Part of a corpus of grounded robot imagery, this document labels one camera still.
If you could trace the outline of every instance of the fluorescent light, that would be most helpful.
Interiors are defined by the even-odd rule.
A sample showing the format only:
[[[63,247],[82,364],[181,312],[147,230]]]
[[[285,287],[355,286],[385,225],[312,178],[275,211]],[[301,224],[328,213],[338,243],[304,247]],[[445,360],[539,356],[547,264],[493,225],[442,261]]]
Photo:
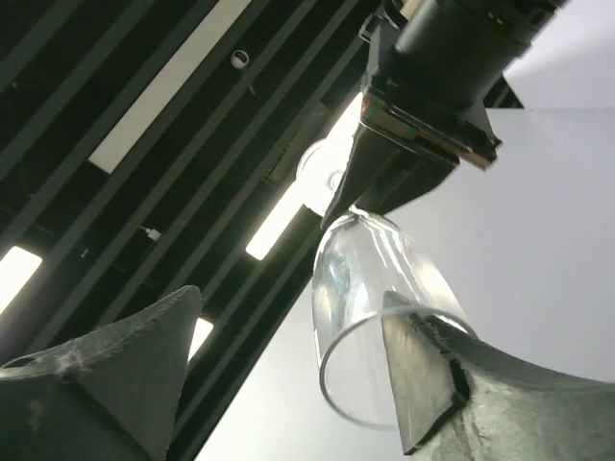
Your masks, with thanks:
[[[363,104],[363,93],[355,96],[355,99],[348,105],[344,113],[337,119],[327,138],[352,138],[358,127],[361,117],[361,105]]]
[[[0,314],[17,296],[42,259],[19,247],[12,247],[0,260]]]
[[[335,125],[333,125],[327,135],[327,142],[330,142],[336,148],[336,150],[328,151],[328,153],[333,155],[335,155],[336,152],[340,153],[343,159],[343,169],[345,169],[345,165],[348,161],[347,157],[352,147],[352,138],[358,127],[362,101],[363,95],[359,93],[348,105],[346,110],[344,110],[339,119],[337,119]],[[327,167],[339,167],[337,163],[338,162],[330,161]],[[314,194],[317,194],[319,192],[318,188],[322,188],[324,185],[319,181],[320,176],[316,176],[317,178],[313,179]],[[250,243],[246,247],[246,252],[249,255],[258,260],[262,260],[267,256],[276,241],[280,238],[280,235],[282,235],[284,229],[290,224],[290,221],[304,203],[303,196],[305,193],[309,193],[309,191],[302,190],[302,187],[306,188],[305,179],[303,185],[294,182],[288,187],[278,204],[273,208],[269,216],[267,216],[267,219],[265,219],[257,233],[252,237],[252,240],[250,240]],[[307,189],[312,190],[312,185],[309,184]]]
[[[89,161],[111,173],[251,1],[215,2],[201,24],[94,150]],[[231,64],[230,55],[226,64]]]
[[[299,184],[291,184],[280,201],[271,210],[267,219],[260,225],[257,233],[246,247],[246,252],[258,260],[267,256],[284,229],[290,224],[303,204]]]
[[[190,352],[188,353],[188,360],[199,350],[212,330],[213,325],[210,322],[205,319],[197,319],[196,325],[194,326],[192,344],[190,344]]]

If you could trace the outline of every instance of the white wall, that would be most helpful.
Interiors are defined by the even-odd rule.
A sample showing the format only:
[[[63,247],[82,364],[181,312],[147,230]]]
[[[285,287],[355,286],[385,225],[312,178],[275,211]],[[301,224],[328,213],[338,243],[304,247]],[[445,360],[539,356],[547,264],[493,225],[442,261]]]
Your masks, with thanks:
[[[490,113],[505,140],[392,214],[479,335],[560,371],[615,379],[615,109]],[[317,383],[309,295],[269,344],[201,460],[401,461],[394,433],[342,421]]]
[[[527,109],[614,108],[615,2],[569,0],[505,75]]]

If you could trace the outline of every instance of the glass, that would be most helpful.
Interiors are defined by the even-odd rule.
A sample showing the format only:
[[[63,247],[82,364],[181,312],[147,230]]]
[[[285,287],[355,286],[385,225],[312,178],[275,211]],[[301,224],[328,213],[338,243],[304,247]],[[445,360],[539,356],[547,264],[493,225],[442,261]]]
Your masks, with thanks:
[[[394,291],[411,307],[384,307]],[[397,429],[382,316],[438,315],[472,332],[453,291],[433,263],[397,226],[353,210],[335,221],[318,249],[312,311],[321,391],[343,417]]]

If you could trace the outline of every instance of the camera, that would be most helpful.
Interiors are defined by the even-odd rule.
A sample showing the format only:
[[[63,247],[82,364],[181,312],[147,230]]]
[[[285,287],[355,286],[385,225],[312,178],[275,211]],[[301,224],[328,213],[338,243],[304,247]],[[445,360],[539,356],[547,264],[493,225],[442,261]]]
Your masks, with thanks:
[[[231,55],[231,64],[237,70],[243,70],[246,68],[248,63],[250,62],[250,57],[248,53],[243,50],[235,50]]]

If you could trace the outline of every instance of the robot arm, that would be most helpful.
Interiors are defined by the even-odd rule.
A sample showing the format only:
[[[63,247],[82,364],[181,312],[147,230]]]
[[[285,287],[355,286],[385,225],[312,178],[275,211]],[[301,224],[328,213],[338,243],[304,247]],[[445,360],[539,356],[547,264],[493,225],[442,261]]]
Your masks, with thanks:
[[[384,214],[430,192],[460,158],[488,168],[501,140],[482,98],[564,0],[399,3],[385,0],[361,31],[360,126],[323,228],[351,205]]]

